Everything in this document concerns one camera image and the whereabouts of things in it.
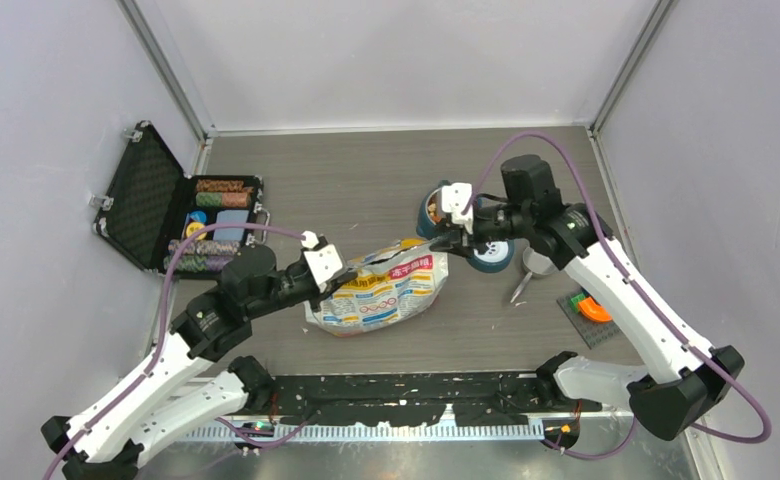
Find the white wall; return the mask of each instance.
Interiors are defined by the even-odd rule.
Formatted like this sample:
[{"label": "white wall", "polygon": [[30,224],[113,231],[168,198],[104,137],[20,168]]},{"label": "white wall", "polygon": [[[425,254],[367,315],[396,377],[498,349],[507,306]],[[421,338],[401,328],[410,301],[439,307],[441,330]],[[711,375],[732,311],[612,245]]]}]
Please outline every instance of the white wall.
[{"label": "white wall", "polygon": [[[716,345],[775,422],[717,441],[735,480],[780,478],[780,1],[679,2],[603,131],[647,277]],[[754,435],[736,394],[711,423]]]},{"label": "white wall", "polygon": [[156,2],[220,131],[589,123],[655,3]]},{"label": "white wall", "polygon": [[140,119],[191,165],[192,132],[115,1],[0,1],[0,479],[39,478],[40,425],[98,399],[149,334],[159,282],[92,234],[87,206]]}]

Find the poker chip case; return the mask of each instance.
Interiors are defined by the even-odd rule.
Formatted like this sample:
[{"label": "poker chip case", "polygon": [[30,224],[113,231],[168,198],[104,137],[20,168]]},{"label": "poker chip case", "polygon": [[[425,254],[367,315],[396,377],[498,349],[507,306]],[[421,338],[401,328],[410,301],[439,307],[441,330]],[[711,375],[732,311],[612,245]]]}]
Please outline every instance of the poker chip case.
[{"label": "poker chip case", "polygon": [[[126,137],[128,145],[107,192],[94,195],[91,200],[98,209],[93,230],[140,269],[164,273],[171,250],[178,240],[186,238],[189,222],[204,218],[200,223],[209,225],[218,217],[225,218],[220,217],[225,214],[223,212],[236,213],[238,217],[245,214],[240,219],[246,218],[248,222],[256,222],[263,212],[268,221],[269,215],[262,207],[263,180],[260,177],[185,174],[154,125],[148,121],[139,122],[132,131],[126,132]],[[239,182],[243,187],[239,190],[232,188],[230,193],[211,193],[205,189],[231,187],[239,185]],[[214,233],[208,232],[204,238],[210,239]],[[206,257],[207,263],[214,269],[221,269],[221,265],[227,263],[227,254],[233,255],[235,247],[255,241],[254,232],[250,230],[231,231],[229,235],[229,242],[205,242],[214,244],[214,247],[227,247],[224,255]],[[194,250],[209,249],[191,248],[188,255],[182,257],[182,262],[190,260],[189,263],[192,263],[192,254],[198,253]],[[202,257],[196,260],[205,264]],[[193,271],[176,270],[175,275],[204,280],[214,279],[218,273],[218,270],[195,268]]]}]

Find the gray perforated board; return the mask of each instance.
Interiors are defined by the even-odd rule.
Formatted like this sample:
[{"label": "gray perforated board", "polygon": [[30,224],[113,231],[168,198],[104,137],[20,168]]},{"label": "gray perforated board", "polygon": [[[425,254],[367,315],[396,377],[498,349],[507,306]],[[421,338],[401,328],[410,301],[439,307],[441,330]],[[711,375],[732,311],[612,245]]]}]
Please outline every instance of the gray perforated board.
[{"label": "gray perforated board", "polygon": [[584,318],[580,313],[573,310],[573,306],[570,303],[570,299],[581,293],[581,290],[576,290],[569,295],[564,295],[558,298],[558,306],[564,311],[567,318],[570,319],[570,323],[573,324],[578,334],[581,336],[584,343],[589,348],[593,348],[602,342],[605,342],[609,338],[620,334],[620,327],[614,322],[608,323],[596,323]]}]

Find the gray wood surface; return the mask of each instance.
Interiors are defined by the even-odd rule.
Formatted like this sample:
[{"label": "gray wood surface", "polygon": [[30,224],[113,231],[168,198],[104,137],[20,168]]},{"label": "gray wood surface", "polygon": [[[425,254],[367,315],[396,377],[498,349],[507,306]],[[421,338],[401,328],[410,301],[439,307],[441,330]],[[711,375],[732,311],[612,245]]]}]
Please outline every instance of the gray wood surface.
[{"label": "gray wood surface", "polygon": [[[273,224],[324,233],[349,258],[395,239],[415,236],[417,209],[442,179],[474,182],[515,129],[328,133],[219,138],[207,173],[263,175],[265,205]],[[573,155],[602,216],[613,225],[605,188],[585,131],[547,129]],[[536,139],[521,140],[512,155],[547,160],[566,201],[578,189],[557,152]],[[497,167],[484,191],[502,194]],[[295,240],[270,236],[279,267],[298,258]],[[333,374],[531,369],[562,350],[590,358],[636,364],[639,357],[620,335],[588,350],[556,305],[576,284],[559,273],[535,279],[515,304],[522,278],[517,244],[514,265],[494,275],[463,259],[450,259],[446,286],[423,314],[386,329],[337,338],[304,320],[302,308],[255,320],[254,336],[211,373],[238,355],[254,355],[273,374]],[[212,282],[182,281],[175,312]]]}]

